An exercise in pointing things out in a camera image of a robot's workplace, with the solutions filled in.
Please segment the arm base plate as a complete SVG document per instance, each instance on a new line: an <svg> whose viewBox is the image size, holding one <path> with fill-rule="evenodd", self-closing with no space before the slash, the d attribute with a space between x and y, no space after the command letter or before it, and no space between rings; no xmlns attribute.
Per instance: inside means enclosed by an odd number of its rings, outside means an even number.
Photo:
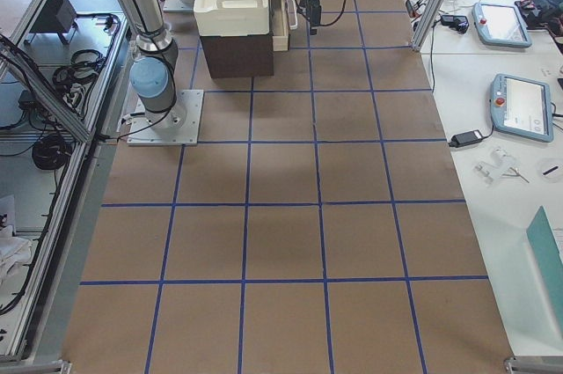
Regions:
<svg viewBox="0 0 563 374"><path fill-rule="evenodd" d="M132 120L132 135L127 136L131 146L196 145L198 143L203 108L203 90L180 90L171 112L160 122L160 116L145 114L140 99L135 112L142 115Z"/></svg>

